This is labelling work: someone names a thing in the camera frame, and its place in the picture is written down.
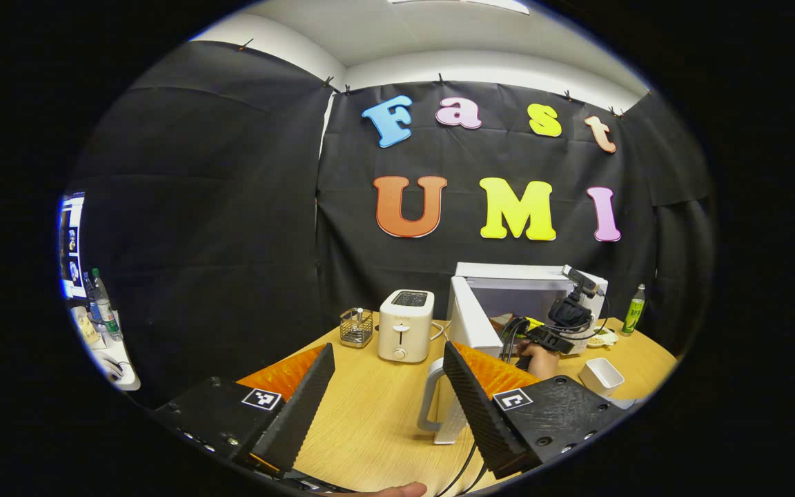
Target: ceiling light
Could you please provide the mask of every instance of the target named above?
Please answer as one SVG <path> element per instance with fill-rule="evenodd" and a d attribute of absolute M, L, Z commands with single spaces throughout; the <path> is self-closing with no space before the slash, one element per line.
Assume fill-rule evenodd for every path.
<path fill-rule="evenodd" d="M 444 0 L 389 0 L 391 3 L 407 3 L 407 2 L 442 2 Z M 514 10 L 521 14 L 529 15 L 529 9 L 523 3 L 516 2 L 515 0 L 450 0 L 452 2 L 466 2 L 466 3 L 482 3 L 484 6 L 500 7 L 502 9 Z"/>

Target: white cable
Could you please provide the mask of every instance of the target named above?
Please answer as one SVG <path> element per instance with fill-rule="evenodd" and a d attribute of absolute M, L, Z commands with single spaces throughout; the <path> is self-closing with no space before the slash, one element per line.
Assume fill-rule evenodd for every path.
<path fill-rule="evenodd" d="M 434 340 L 435 338 L 437 338 L 437 337 L 441 336 L 442 334 L 444 334 L 444 331 L 446 331 L 446 329 L 450 327 L 450 323 L 452 323 L 452 321 L 448 321 L 447 325 L 445 327 L 442 327 L 442 325 L 439 325 L 438 323 L 435 323 L 434 321 L 432 321 L 431 325 L 433 325 L 433 327 L 438 327 L 440 332 L 438 334 L 436 334 L 435 336 L 431 337 L 431 339 Z"/>

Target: white wall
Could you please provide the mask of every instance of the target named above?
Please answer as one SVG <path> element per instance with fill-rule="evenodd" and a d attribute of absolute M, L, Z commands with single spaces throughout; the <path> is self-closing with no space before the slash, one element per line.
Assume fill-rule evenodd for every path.
<path fill-rule="evenodd" d="M 603 109 L 628 110 L 644 94 L 553 60 L 488 50 L 442 50 L 405 54 L 351 66 L 344 84 L 352 89 L 388 83 L 437 81 L 438 73 L 454 81 L 482 81 L 537 88 L 586 101 Z"/>
<path fill-rule="evenodd" d="M 314 41 L 274 20 L 239 12 L 211 26 L 192 41 L 226 41 L 243 45 L 251 38 L 253 41 L 247 47 L 287 60 L 321 79 L 333 76 L 331 84 L 343 88 L 345 66 L 340 61 Z"/>

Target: white toaster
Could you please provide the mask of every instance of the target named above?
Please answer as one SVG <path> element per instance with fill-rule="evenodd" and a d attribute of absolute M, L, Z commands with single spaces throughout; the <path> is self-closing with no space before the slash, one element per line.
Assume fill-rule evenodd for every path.
<path fill-rule="evenodd" d="M 422 362 L 429 356 L 435 295 L 425 290 L 395 290 L 379 307 L 379 357 Z"/>

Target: blue letter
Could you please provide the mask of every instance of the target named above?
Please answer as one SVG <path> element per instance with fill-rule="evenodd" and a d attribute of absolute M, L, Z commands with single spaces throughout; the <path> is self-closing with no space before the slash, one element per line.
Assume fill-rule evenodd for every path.
<path fill-rule="evenodd" d="M 360 113 L 362 117 L 370 117 L 370 120 L 376 125 L 379 136 L 382 136 L 382 139 L 379 140 L 380 147 L 391 147 L 391 145 L 400 142 L 401 139 L 410 137 L 410 130 L 398 126 L 398 122 L 410 124 L 410 113 L 402 105 L 411 104 L 413 104 L 413 101 L 410 100 L 410 97 L 400 95 L 400 97 L 383 101 L 379 105 L 373 105 L 373 107 Z M 391 107 L 397 107 L 394 113 L 389 110 Z"/>

